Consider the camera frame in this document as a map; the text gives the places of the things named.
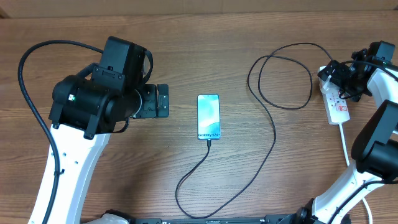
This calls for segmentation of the white power strip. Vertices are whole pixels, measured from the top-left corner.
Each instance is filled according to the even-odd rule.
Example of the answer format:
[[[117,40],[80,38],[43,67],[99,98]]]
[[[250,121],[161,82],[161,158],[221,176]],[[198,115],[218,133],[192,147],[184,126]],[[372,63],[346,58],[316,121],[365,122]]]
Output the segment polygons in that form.
[[[329,94],[322,94],[326,110],[326,117],[330,125],[342,127],[343,123],[350,120],[346,100],[340,98],[340,91],[334,91]]]

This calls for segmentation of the blue Samsung Galaxy smartphone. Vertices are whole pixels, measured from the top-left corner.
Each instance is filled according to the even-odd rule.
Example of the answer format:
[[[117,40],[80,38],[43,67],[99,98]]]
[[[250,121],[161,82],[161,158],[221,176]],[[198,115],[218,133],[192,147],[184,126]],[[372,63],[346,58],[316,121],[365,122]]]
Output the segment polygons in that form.
[[[221,138],[219,95],[197,96],[197,133],[199,140]]]

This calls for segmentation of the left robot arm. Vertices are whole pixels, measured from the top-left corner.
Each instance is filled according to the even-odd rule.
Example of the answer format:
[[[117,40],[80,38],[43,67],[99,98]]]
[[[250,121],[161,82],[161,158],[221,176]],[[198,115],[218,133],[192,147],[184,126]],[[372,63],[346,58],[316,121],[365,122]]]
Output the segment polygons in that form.
[[[31,223],[79,223],[93,171],[116,124],[169,115],[168,86],[149,83],[149,50],[109,37],[100,53],[98,63],[55,85],[51,125],[32,109],[50,146]]]

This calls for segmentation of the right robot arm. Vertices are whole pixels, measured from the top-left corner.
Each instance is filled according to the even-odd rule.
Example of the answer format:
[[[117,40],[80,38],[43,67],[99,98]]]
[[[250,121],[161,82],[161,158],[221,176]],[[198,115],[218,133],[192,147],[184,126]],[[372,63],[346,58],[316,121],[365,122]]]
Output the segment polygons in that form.
[[[348,212],[373,190],[397,183],[397,67],[392,64],[395,46],[373,42],[368,49],[353,52],[351,60],[331,60],[319,68],[324,99],[339,110],[345,100],[374,98],[376,112],[354,140],[353,162],[323,194],[311,199],[281,223],[346,223]]]

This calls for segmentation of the white USB charger plug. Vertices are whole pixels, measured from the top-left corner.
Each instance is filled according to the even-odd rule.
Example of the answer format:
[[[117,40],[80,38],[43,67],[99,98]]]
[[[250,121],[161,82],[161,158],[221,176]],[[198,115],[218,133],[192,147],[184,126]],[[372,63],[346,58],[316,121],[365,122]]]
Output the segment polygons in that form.
[[[320,91],[322,94],[329,94],[334,91],[339,91],[340,88],[336,86],[334,83],[330,81],[323,81],[322,79],[319,79],[320,82]]]

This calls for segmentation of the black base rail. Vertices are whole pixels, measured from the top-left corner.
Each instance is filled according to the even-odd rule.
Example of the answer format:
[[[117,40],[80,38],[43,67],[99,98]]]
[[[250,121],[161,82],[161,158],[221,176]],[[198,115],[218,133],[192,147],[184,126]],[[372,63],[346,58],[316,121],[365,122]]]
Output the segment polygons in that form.
[[[133,224],[280,224],[294,223],[295,214],[266,215],[264,217],[161,219],[137,218]]]

